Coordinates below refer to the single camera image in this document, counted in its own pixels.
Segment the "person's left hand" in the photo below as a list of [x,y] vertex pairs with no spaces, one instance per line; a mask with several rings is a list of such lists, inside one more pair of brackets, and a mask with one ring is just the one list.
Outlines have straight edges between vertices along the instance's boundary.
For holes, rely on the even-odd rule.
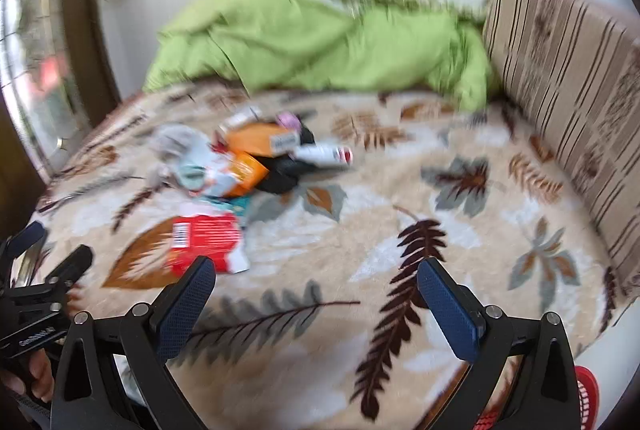
[[27,390],[31,390],[34,398],[38,398],[43,403],[49,403],[54,392],[54,378],[51,362],[46,352],[40,349],[30,354],[28,371],[29,388],[25,386],[21,378],[6,370],[1,372],[1,382],[19,395],[25,395]]

